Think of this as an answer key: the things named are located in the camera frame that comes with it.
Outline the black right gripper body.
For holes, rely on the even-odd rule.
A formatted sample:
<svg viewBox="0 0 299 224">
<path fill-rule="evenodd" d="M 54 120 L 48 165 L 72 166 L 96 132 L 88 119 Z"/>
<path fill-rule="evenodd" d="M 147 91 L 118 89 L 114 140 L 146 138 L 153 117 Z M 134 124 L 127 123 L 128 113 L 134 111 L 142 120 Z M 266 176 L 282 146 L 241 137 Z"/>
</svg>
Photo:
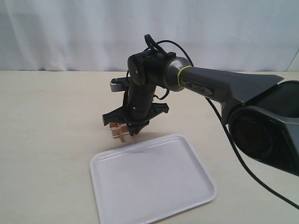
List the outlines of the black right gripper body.
<svg viewBox="0 0 299 224">
<path fill-rule="evenodd" d="M 161 113 L 168 113 L 169 107 L 166 103 L 154 103 L 156 85 L 136 85 L 133 81 L 129 83 L 129 89 L 124 91 L 122 106 L 109 112 L 117 115 L 121 123 L 133 123 L 147 121 L 155 118 Z"/>
</svg>

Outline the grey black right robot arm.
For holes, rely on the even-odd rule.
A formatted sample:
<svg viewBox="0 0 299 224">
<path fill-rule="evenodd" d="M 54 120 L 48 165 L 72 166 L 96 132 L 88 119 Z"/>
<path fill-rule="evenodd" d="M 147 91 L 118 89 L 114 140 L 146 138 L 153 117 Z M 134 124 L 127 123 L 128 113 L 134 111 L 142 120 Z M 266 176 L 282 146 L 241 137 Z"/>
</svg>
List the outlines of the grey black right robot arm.
<svg viewBox="0 0 299 224">
<path fill-rule="evenodd" d="M 102 116 L 104 125 L 124 123 L 138 134 L 166 104 L 153 102 L 157 87 L 191 90 L 221 105 L 236 146 L 248 157 L 293 175 L 299 173 L 299 83 L 277 75 L 254 75 L 193 67 L 175 53 L 152 50 L 128 58 L 129 77 L 113 79 L 123 91 L 121 107 Z"/>
</svg>

